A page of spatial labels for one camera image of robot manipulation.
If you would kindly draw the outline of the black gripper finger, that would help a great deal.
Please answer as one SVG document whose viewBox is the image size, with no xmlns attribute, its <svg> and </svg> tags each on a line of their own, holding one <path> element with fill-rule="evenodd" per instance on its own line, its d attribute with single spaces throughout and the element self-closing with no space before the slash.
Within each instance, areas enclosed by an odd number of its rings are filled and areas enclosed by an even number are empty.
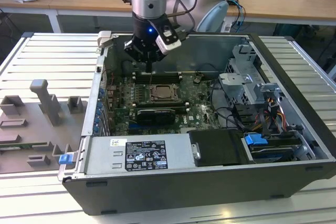
<svg viewBox="0 0 336 224">
<path fill-rule="evenodd" d="M 143 40 L 132 37 L 124 43 L 124 51 L 136 62 L 145 64 L 145 72 L 150 73 L 149 51 Z"/>
<path fill-rule="evenodd" d="M 151 50 L 149 52 L 149 72 L 152 72 L 152 65 L 154 62 L 161 61 L 166 55 L 160 49 Z"/>
</svg>

